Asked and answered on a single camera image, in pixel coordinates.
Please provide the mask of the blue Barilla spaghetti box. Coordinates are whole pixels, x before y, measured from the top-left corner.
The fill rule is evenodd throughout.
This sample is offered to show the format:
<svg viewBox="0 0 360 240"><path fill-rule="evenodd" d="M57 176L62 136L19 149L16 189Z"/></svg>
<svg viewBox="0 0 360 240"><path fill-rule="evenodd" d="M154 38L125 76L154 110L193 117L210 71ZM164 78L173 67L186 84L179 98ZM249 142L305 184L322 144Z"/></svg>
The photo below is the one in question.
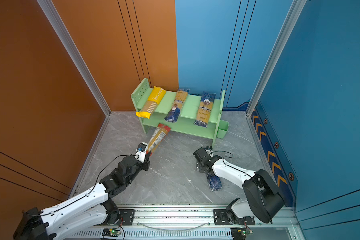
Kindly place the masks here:
<svg viewBox="0 0 360 240"><path fill-rule="evenodd" d="M207 174L207 181L211 192L220 191L222 187L221 180L218 176L213 176L212 174Z"/></svg>

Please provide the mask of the red spaghetti bag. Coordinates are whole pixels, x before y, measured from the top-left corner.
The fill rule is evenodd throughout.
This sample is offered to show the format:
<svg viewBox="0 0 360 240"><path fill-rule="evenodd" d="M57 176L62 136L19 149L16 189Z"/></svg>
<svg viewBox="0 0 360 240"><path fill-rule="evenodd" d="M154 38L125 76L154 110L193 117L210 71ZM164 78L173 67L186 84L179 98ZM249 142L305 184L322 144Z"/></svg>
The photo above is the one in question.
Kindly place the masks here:
<svg viewBox="0 0 360 240"><path fill-rule="evenodd" d="M148 143L148 149L147 149L148 156L151 156L153 154L153 152L156 150L160 142L165 138L165 136L170 132L170 130L171 130L170 127L164 124L158 124Z"/></svg>

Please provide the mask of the yellow blue spaghetti bag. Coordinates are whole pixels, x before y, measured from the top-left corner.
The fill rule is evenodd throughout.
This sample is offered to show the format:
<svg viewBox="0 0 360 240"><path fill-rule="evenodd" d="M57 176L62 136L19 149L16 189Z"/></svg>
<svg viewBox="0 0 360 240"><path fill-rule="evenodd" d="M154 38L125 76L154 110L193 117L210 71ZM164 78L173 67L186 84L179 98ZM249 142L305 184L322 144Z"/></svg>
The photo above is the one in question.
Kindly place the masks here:
<svg viewBox="0 0 360 240"><path fill-rule="evenodd" d="M184 103L187 99L189 89L178 89L172 107L165 117L165 121L169 123L176 123Z"/></svg>

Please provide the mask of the blue yellow pasta bag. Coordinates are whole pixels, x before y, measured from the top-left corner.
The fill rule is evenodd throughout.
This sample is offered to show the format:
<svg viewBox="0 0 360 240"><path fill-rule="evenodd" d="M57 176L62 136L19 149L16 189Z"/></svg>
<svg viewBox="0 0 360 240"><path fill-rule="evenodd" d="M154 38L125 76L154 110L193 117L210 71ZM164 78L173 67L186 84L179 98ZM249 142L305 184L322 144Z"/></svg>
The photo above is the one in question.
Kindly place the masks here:
<svg viewBox="0 0 360 240"><path fill-rule="evenodd" d="M216 94L203 92L194 125L207 128Z"/></svg>

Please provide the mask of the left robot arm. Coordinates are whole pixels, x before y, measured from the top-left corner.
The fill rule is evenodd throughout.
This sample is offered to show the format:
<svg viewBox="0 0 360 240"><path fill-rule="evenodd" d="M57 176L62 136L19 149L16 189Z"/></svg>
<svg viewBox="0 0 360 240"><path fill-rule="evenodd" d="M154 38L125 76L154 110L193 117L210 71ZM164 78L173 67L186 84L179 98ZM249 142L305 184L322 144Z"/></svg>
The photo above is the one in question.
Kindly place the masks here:
<svg viewBox="0 0 360 240"><path fill-rule="evenodd" d="M124 155L117 168L83 193L41 211L32 208L24 212L13 238L63 240L95 225L116 223L121 214L113 197L122 193L142 170L149 169L151 154Z"/></svg>

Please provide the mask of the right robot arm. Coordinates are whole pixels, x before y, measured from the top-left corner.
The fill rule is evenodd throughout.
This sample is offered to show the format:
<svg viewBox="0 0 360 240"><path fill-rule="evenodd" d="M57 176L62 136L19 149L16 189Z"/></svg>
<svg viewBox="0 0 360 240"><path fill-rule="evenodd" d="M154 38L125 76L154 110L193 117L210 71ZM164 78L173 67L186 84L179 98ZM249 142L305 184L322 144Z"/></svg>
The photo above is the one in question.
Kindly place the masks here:
<svg viewBox="0 0 360 240"><path fill-rule="evenodd" d="M256 217L265 224L273 223L273 217L283 208L285 200L267 171L243 169L206 148L199 148L193 155L200 172L223 178L243 189L246 199L237 198L226 207L226 219L230 224L241 225L248 217Z"/></svg>

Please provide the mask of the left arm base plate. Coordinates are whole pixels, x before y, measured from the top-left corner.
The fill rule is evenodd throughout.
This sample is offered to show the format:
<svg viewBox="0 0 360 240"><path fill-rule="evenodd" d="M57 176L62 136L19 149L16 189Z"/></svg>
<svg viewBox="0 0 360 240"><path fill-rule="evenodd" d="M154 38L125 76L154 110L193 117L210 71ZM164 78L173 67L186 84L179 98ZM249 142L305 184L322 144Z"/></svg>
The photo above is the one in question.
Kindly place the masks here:
<svg viewBox="0 0 360 240"><path fill-rule="evenodd" d="M108 214L102 223L104 226L132 226L135 218L134 209L121 209Z"/></svg>

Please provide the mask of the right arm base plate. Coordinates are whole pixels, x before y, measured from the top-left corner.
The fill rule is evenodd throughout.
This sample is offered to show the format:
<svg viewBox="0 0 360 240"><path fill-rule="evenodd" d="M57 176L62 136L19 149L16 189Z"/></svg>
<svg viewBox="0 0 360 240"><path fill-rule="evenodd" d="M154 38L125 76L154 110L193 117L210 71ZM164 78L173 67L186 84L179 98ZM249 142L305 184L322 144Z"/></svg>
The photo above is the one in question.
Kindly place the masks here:
<svg viewBox="0 0 360 240"><path fill-rule="evenodd" d="M232 211L228 211L227 209L214 209L214 223L217 226L222 225L246 225L246 226L254 226L255 219L251 216L238 218L234 215Z"/></svg>

